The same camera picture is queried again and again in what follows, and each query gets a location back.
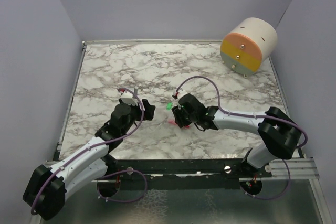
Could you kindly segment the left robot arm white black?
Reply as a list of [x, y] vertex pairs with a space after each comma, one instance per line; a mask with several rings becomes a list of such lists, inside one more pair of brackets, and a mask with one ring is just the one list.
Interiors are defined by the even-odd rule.
[[131, 127], [135, 122], [153, 120], [155, 109], [146, 99], [133, 105], [120, 101], [85, 146], [51, 167], [36, 167], [23, 194], [31, 214], [49, 220], [80, 187], [99, 177], [112, 178], [116, 166], [103, 157], [134, 132]]

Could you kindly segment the pink key tag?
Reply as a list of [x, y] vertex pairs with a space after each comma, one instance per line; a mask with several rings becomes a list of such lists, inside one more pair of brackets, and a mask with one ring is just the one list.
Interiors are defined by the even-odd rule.
[[181, 129], [189, 129], [190, 128], [190, 126], [188, 126], [188, 125], [180, 127], [174, 120], [168, 120], [168, 123], [171, 124], [171, 125], [174, 125], [174, 126], [178, 126]]

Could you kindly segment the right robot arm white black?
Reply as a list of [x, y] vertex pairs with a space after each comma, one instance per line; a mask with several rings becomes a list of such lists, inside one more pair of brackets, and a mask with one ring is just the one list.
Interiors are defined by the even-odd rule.
[[277, 107], [272, 106], [261, 115], [242, 114], [223, 112], [218, 106], [206, 107], [190, 93], [178, 92], [173, 98], [177, 105], [172, 112], [180, 128], [194, 124], [200, 131], [229, 129], [261, 137], [263, 142], [250, 149], [241, 163], [241, 171], [246, 177], [254, 177], [275, 159], [291, 159], [301, 138], [295, 123]]

